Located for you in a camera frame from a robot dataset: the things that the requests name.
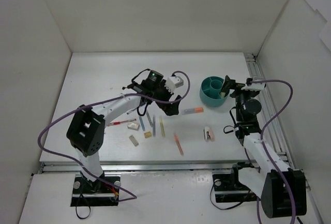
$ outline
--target teal bowl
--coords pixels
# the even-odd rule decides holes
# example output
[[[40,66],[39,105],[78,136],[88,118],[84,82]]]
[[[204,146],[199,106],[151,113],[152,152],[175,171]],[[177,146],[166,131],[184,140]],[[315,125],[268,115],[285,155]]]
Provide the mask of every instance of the teal bowl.
[[[220,96],[224,79],[219,77],[208,77],[204,79],[200,87],[200,99],[208,107],[221,106],[228,97]]]

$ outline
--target red marker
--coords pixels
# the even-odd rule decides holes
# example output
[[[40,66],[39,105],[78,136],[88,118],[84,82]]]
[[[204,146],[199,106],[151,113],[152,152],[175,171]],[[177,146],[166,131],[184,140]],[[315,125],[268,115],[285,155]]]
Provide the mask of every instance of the red marker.
[[[110,126],[115,126],[115,125],[119,125],[119,124],[122,124],[122,123],[128,123],[128,122],[134,122],[136,121],[137,119],[129,119],[127,121],[122,121],[122,122],[111,122],[107,125],[107,127],[110,127]]]

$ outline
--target orange highlighter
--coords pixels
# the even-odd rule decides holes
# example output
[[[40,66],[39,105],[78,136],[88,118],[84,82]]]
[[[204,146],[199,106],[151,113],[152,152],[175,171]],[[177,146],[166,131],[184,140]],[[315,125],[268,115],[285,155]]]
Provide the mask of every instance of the orange highlighter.
[[[182,111],[182,114],[195,114],[195,113],[202,113],[203,112],[203,108],[193,108],[193,109],[184,109]]]
[[[177,146],[178,146],[178,150],[179,150],[180,154],[181,154],[182,156],[184,156],[184,152],[183,152],[183,150],[182,150],[182,147],[180,146],[179,139],[178,139],[176,133],[174,133],[174,137],[175,137],[175,141],[176,141],[176,144],[177,144]]]

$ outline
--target wall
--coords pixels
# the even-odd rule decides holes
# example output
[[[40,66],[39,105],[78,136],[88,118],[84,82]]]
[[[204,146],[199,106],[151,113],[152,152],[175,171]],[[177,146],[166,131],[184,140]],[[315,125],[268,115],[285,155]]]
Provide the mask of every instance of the wall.
[[[43,0],[0,0],[0,223],[20,218],[71,52]]]
[[[73,52],[258,52],[287,0],[45,0]]]
[[[280,116],[294,162],[303,168],[325,223],[331,223],[331,152],[329,119],[331,51],[319,37],[326,20],[305,0],[289,0],[258,56],[266,78],[294,87]],[[270,84],[277,109],[286,102],[286,86]]]

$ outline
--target white floor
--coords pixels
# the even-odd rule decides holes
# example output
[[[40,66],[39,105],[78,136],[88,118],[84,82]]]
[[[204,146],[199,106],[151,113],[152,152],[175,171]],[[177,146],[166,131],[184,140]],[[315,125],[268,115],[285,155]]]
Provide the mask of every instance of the white floor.
[[[112,163],[172,162],[172,161],[230,161],[246,160],[243,147],[234,133],[225,135],[223,127],[232,125],[229,110],[235,105],[233,98],[219,108],[203,106],[199,89],[204,78],[209,76],[230,78],[245,82],[249,72],[242,53],[74,53],[65,82],[56,106],[53,120],[77,108],[117,96],[122,86],[127,86],[131,78],[145,68],[154,69],[168,77],[176,70],[186,72],[191,80],[191,90],[179,109],[204,107],[204,113],[165,116],[153,103],[148,107],[151,115],[156,115],[156,137],[145,139],[142,129],[128,130],[126,125],[107,127],[104,143],[99,151],[101,161]],[[141,82],[148,75],[141,75]],[[187,82],[176,94],[185,92]],[[163,116],[166,136],[162,138],[158,116]],[[123,114],[117,120],[138,118],[136,112]],[[143,118],[146,131],[151,131],[146,116]],[[77,157],[66,138],[71,117],[55,125],[48,133],[46,148]],[[203,128],[209,125],[215,133],[215,142],[205,142]],[[176,132],[184,156],[181,156],[173,132]],[[135,147],[129,140],[134,135],[139,142]],[[43,152],[40,161],[63,162],[65,158]]]
[[[258,223],[255,202],[228,211],[212,206],[209,201],[212,173],[209,171],[124,174],[122,186],[135,193],[138,199],[114,207],[92,207],[85,221],[79,220],[74,207],[70,207],[73,182],[74,174],[70,173],[35,175],[20,224]],[[120,192],[120,197],[127,196]],[[218,205],[227,207],[231,203]],[[307,215],[300,217],[301,220],[304,224],[317,224],[308,197],[307,209]],[[264,224],[290,223],[290,217],[268,219],[262,208],[260,210]],[[87,208],[80,208],[79,213],[84,216]]]

